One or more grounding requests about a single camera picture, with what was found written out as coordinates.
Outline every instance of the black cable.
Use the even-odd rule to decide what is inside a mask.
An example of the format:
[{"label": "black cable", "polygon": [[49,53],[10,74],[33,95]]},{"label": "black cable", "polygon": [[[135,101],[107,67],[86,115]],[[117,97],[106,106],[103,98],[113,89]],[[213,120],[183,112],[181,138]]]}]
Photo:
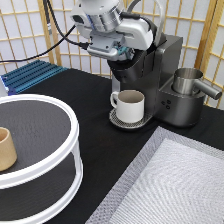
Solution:
[{"label": "black cable", "polygon": [[68,38],[66,38],[66,37],[64,36],[64,34],[61,32],[60,27],[58,26],[58,22],[57,22],[57,20],[56,20],[56,18],[55,18],[54,10],[52,9],[50,0],[46,0],[46,1],[47,1],[48,6],[49,6],[49,9],[50,9],[52,18],[53,18],[54,23],[55,23],[55,26],[56,26],[58,32],[60,33],[60,35],[61,35],[67,42],[69,42],[70,44],[77,45],[77,46],[83,48],[84,50],[87,50],[87,48],[88,48],[88,46],[89,46],[89,43],[88,43],[88,42],[87,42],[87,43],[77,43],[77,42],[74,42],[74,41],[69,40]]},{"label": "black cable", "polygon": [[[67,37],[74,29],[75,29],[75,25],[68,31],[68,33],[65,35],[65,37]],[[51,50],[53,50],[54,48],[56,48],[62,41],[64,41],[65,38],[62,38],[57,44],[55,44],[54,46],[52,46],[50,49],[48,49],[47,51],[38,54],[36,56],[30,57],[30,58],[26,58],[26,59],[21,59],[21,60],[6,60],[6,61],[0,61],[0,63],[5,63],[5,62],[23,62],[23,61],[29,61],[32,60],[34,58],[38,58],[41,57],[42,55],[47,54],[48,52],[50,52]]]}]

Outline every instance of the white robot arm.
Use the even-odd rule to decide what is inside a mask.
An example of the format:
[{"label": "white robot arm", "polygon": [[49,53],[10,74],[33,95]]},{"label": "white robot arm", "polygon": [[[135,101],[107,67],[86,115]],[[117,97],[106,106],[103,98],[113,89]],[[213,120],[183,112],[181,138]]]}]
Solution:
[{"label": "white robot arm", "polygon": [[79,33],[91,39],[89,54],[110,61],[132,59],[134,50],[147,50],[155,42],[147,20],[126,13],[123,0],[79,0],[71,19]]}]

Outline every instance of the black tablecloth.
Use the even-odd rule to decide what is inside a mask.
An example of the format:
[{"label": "black tablecloth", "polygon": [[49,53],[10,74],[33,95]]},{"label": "black tablecloth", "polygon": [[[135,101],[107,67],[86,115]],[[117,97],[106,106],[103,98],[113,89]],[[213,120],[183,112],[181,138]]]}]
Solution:
[{"label": "black tablecloth", "polygon": [[23,92],[64,101],[80,124],[83,182],[72,202],[48,223],[85,223],[158,126],[224,150],[224,111],[209,107],[203,108],[200,122],[192,128],[154,120],[137,132],[116,129],[108,119],[111,86],[109,79],[71,69]]}]

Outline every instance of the round mesh tray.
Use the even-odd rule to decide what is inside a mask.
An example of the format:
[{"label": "round mesh tray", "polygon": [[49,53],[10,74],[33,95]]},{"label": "round mesh tray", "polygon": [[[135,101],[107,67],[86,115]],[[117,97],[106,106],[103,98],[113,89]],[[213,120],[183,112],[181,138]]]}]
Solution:
[{"label": "round mesh tray", "polygon": [[110,119],[111,123],[118,128],[121,128],[124,130],[129,130],[129,131],[132,131],[132,130],[134,131],[136,129],[144,127],[152,119],[152,115],[145,113],[143,119],[136,123],[124,123],[123,121],[121,121],[117,118],[116,110],[113,109],[110,112],[109,119]]}]

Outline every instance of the metal cup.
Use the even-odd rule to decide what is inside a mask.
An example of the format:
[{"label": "metal cup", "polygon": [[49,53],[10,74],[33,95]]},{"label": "metal cup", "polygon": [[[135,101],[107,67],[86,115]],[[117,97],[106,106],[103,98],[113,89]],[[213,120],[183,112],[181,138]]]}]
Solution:
[{"label": "metal cup", "polygon": [[180,68],[174,74],[173,90],[183,95],[195,95],[204,92],[215,100],[222,96],[222,92],[214,89],[202,81],[203,73],[195,68]]}]

